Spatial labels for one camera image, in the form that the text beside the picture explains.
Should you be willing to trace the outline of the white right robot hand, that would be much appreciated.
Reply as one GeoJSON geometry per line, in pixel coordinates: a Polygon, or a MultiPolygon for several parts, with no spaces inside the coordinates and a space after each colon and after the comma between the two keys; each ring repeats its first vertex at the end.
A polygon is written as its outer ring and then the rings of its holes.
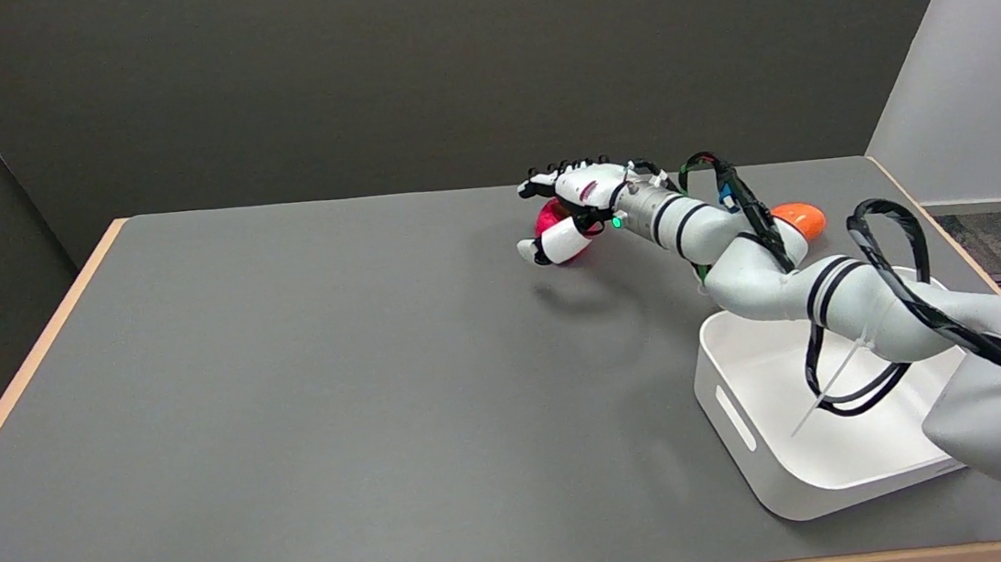
{"type": "Polygon", "coordinates": [[[529,264],[566,264],[588,248],[615,215],[615,203],[633,176],[636,164],[580,159],[531,174],[518,184],[521,198],[555,200],[567,212],[558,224],[534,238],[518,241],[516,250],[529,264]]]}

